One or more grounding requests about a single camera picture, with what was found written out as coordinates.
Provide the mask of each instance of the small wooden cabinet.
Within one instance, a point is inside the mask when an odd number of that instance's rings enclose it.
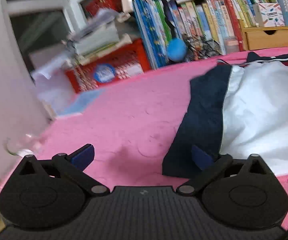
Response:
[[[288,27],[241,28],[244,50],[288,47]]]

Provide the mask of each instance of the drawer handle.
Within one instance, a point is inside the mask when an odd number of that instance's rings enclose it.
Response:
[[[267,35],[273,35],[276,30],[269,30],[269,31],[264,31]]]

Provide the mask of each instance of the box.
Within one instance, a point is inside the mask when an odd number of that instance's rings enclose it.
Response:
[[[111,8],[117,12],[121,12],[122,2],[121,0],[93,0],[85,7],[86,11],[92,16],[95,16],[100,8]]]
[[[76,93],[94,90],[113,82],[128,79],[151,70],[141,39],[136,39],[112,53],[67,70]]]
[[[253,5],[256,21],[260,27],[285,26],[278,3],[256,3]]]

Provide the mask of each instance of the yellow book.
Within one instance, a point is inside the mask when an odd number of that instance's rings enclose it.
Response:
[[[244,15],[244,19],[245,19],[245,23],[248,25],[247,27],[252,27],[252,23],[249,21],[249,18],[248,18],[248,15],[247,15],[247,12],[245,10],[245,4],[244,4],[244,1],[243,0],[237,0],[242,12],[243,12],[243,15]]]
[[[210,10],[209,10],[209,8],[207,6],[207,3],[205,3],[205,2],[202,3],[202,7],[203,7],[203,10],[204,10],[208,25],[209,25],[210,30],[211,30],[211,34],[212,34],[213,40],[218,42],[217,31],[216,31],[216,28],[215,28],[215,25],[214,25],[214,22],[213,22],[213,19],[212,19],[212,16],[211,16],[211,12],[210,12]]]

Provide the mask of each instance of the blue sticker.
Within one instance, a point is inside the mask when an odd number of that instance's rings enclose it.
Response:
[[[97,65],[93,76],[97,82],[111,82],[115,78],[115,68],[110,64]]]

